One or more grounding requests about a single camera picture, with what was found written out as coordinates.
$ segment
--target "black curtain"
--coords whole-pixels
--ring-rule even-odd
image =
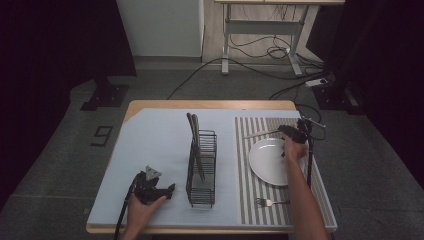
[[[50,139],[70,90],[136,76],[115,0],[0,3],[0,207]]]
[[[347,0],[342,10],[333,9],[341,16],[325,68],[335,75],[333,96],[357,86],[365,114],[424,188],[423,7],[421,1]],[[317,19],[331,21],[320,14]],[[325,23],[313,26],[311,46],[324,42]]]

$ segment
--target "power strip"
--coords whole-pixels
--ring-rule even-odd
[[[322,85],[322,84],[326,84],[328,83],[328,80],[325,78],[320,78],[317,80],[312,80],[312,81],[307,81],[305,83],[306,87],[313,87],[313,86],[318,86],[318,85]]]

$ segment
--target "gray carpet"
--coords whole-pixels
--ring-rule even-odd
[[[290,75],[284,74],[290,72],[286,70],[273,74]],[[0,239],[112,239],[111,234],[87,233],[85,224],[126,108],[134,99],[166,99],[192,72],[138,70],[137,78],[112,77],[112,83],[130,85],[123,106],[94,112],[79,111],[94,91],[94,83],[76,87],[54,136],[3,208]],[[202,70],[172,99],[268,99],[298,82],[247,70],[235,69],[225,77],[218,70]],[[280,99],[293,100],[295,95],[292,90]],[[296,102],[318,108],[312,90],[304,86]],[[318,119],[313,111],[302,110]],[[424,239],[424,192],[382,135],[366,116],[320,113],[327,130],[325,140],[316,142],[315,157],[339,225],[335,238]],[[113,126],[105,147],[90,145],[96,142],[93,135],[98,126]],[[313,134],[323,136],[319,129]]]

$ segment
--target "desk frame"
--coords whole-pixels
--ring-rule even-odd
[[[296,55],[296,49],[299,44],[300,35],[305,25],[306,15],[309,5],[335,5],[344,4],[344,0],[215,0],[217,3],[227,5],[224,30],[224,47],[222,53],[222,75],[228,75],[228,57],[229,46],[228,38],[230,34],[262,34],[262,35],[290,35],[293,37],[290,48],[287,49],[287,56],[296,76],[303,75],[299,66],[299,59]],[[251,4],[251,5],[303,5],[302,16],[298,22],[294,21],[252,21],[252,20],[232,20],[232,4]]]
[[[305,5],[302,11],[302,16],[298,22],[288,21],[252,21],[252,20],[232,20],[231,19],[231,4],[227,5],[227,13],[225,18],[224,32],[224,49],[222,53],[222,75],[228,75],[228,57],[229,46],[228,38],[230,34],[262,34],[262,35],[291,35],[293,41],[291,48],[287,49],[287,56],[290,60],[296,76],[303,75],[299,67],[299,59],[296,56],[296,48],[299,44],[300,34],[305,25],[305,18],[308,14],[309,6]]]

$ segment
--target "black wire dish rack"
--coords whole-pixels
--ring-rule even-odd
[[[188,164],[186,191],[191,206],[215,204],[215,176],[217,136],[211,130],[199,130],[200,160],[196,161],[196,142],[191,142]],[[201,162],[204,179],[201,178],[199,166]]]

